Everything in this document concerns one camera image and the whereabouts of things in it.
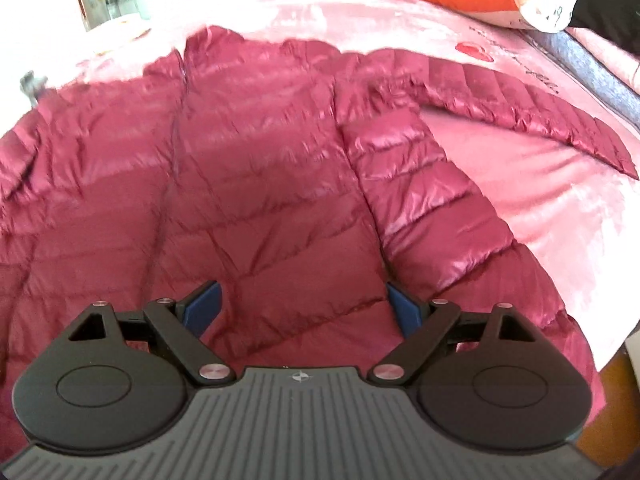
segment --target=pink blanket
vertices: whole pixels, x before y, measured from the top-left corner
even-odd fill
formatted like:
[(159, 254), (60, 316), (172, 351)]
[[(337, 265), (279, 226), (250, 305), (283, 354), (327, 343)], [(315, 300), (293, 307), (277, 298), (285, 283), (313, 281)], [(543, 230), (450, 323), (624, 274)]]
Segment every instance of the pink blanket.
[[(516, 76), (555, 93), (611, 126), (636, 164), (640, 140), (579, 83), (527, 44), (498, 30), (419, 0), (255, 0), (236, 6), (206, 2), (163, 15), (151, 33), (113, 55), (84, 64), (87, 80), (135, 75), (144, 62), (181, 48), (204, 23), (247, 37), (281, 41), (318, 38), (343, 50), (405, 48)], [(447, 155), (481, 187), (516, 238), (553, 278), (569, 314), (602, 368), (640, 319), (636, 295), (640, 251), (640, 184), (593, 157), (554, 140), (532, 139), (496, 126), (431, 114), (430, 129)]]
[(625, 85), (640, 94), (640, 59), (588, 28), (566, 30)]

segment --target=round pivot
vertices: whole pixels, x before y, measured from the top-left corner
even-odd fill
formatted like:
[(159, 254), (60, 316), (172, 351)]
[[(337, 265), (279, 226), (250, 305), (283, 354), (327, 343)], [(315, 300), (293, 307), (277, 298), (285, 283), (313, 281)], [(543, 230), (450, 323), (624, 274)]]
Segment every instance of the round pivot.
[(404, 376), (404, 369), (398, 365), (378, 365), (373, 374), (383, 381), (397, 381)]
[(209, 379), (211, 381), (219, 381), (222, 379), (226, 379), (227, 377), (229, 377), (230, 373), (231, 373), (231, 368), (219, 363), (204, 365), (200, 369), (200, 375), (205, 379)]

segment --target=gray ribbed plate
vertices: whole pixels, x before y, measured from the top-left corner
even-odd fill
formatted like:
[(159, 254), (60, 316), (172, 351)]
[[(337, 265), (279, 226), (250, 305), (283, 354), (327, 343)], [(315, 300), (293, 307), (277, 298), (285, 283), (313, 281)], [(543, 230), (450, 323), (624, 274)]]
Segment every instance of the gray ribbed plate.
[(160, 438), (101, 458), (32, 446), (8, 480), (595, 480), (572, 446), (496, 456), (447, 440), (402, 390), (376, 388), (354, 368), (250, 368), (201, 390)]

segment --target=red heart print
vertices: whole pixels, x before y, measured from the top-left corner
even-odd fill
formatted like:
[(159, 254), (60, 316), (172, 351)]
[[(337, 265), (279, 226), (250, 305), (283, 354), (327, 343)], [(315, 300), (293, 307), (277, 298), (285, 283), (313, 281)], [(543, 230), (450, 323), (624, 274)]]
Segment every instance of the red heart print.
[(479, 59), (480, 61), (485, 61), (487, 63), (494, 62), (494, 58), (489, 56), (482, 46), (471, 43), (470, 41), (463, 41), (462, 43), (457, 44), (456, 50), (458, 52), (462, 52), (462, 54), (467, 54), (475, 59)]

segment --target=down jacket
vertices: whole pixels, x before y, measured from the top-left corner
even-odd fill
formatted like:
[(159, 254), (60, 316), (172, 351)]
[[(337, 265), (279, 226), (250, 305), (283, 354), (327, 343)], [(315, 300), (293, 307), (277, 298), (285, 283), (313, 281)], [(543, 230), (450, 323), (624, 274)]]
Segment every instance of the down jacket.
[(124, 82), (52, 91), (0, 140), (0, 461), (18, 375), (92, 301), (131, 310), (208, 279), (204, 341), (245, 365), (368, 369), (401, 335), (391, 274), (466, 310), (521, 309), (604, 404), (552, 280), (418, 116), (556, 138), (636, 176), (602, 122), (513, 77), (402, 50), (207, 28)]

